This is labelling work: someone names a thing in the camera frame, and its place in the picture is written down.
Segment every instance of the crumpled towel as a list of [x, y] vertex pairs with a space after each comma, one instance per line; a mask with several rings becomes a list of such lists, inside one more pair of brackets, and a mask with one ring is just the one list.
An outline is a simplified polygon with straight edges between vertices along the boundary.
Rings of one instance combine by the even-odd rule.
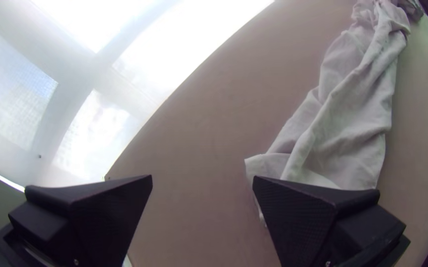
[[352, 19], [326, 52], [319, 86], [268, 151], [245, 160], [250, 184], [257, 175], [346, 190], [376, 187], [397, 57], [410, 24], [390, 0], [358, 0]]

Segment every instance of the window pane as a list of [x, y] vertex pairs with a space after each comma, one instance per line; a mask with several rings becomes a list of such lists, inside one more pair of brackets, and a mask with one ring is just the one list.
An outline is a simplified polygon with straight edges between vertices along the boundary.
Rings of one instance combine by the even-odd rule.
[[31, 0], [79, 43], [97, 53], [154, 0]]
[[31, 148], [57, 82], [0, 36], [0, 134]]
[[138, 36], [113, 68], [162, 103], [272, 0], [184, 0]]
[[82, 180], [101, 181], [141, 125], [93, 90], [67, 130], [53, 164]]

